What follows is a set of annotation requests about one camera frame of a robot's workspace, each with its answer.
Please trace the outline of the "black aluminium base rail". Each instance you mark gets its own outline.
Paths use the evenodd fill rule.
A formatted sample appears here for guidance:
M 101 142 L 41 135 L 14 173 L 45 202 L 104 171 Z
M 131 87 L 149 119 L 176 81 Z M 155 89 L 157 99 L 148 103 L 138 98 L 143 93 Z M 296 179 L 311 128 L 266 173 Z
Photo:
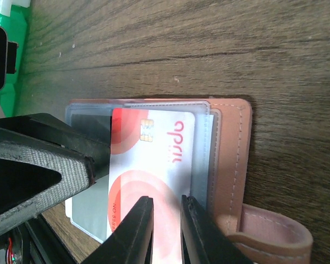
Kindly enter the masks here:
M 42 215 L 27 221 L 25 228 L 29 236 L 29 263 L 78 263 Z

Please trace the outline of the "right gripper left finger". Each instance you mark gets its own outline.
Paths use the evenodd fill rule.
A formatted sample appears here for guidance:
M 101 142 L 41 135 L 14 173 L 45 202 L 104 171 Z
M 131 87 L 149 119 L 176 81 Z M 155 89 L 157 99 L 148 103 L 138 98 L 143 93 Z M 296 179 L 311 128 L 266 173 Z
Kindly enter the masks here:
M 153 199 L 142 196 L 112 235 L 83 263 L 151 263 Z

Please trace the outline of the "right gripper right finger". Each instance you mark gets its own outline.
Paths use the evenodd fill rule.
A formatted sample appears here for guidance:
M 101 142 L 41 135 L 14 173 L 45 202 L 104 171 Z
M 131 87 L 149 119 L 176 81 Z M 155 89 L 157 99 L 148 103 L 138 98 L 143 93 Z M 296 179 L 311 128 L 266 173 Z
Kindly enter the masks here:
M 181 197 L 182 263 L 253 263 L 218 228 L 193 196 Z

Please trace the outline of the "grey black card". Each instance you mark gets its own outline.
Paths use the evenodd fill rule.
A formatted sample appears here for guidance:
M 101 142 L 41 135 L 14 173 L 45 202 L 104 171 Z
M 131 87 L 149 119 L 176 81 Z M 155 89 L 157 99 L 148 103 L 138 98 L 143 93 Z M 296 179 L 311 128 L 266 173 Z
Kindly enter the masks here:
M 96 140 L 111 139 L 109 115 L 72 114 L 66 123 Z M 65 214 L 73 226 L 99 243 L 107 239 L 108 176 L 65 201 Z

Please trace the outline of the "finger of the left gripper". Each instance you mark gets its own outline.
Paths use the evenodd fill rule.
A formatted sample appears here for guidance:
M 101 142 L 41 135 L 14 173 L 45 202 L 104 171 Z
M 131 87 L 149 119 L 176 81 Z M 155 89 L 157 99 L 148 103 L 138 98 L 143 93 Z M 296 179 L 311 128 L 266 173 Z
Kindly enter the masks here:
M 0 236 L 94 181 L 90 157 L 0 128 Z
M 109 174 L 110 141 L 78 131 L 48 113 L 0 118 L 0 128 L 61 145 L 94 161 L 96 178 Z

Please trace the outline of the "green plastic bin middle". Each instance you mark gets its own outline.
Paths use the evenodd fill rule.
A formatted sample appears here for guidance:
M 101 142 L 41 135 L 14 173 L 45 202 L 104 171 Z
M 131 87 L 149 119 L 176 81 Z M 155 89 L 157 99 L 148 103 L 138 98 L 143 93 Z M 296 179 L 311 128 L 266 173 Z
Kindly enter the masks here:
M 6 117 L 14 115 L 15 103 L 18 100 L 18 75 L 23 57 L 25 37 L 28 30 L 29 7 L 12 3 L 10 15 L 0 14 L 0 27 L 7 35 L 7 72 L 5 85 L 0 89 L 0 106 Z

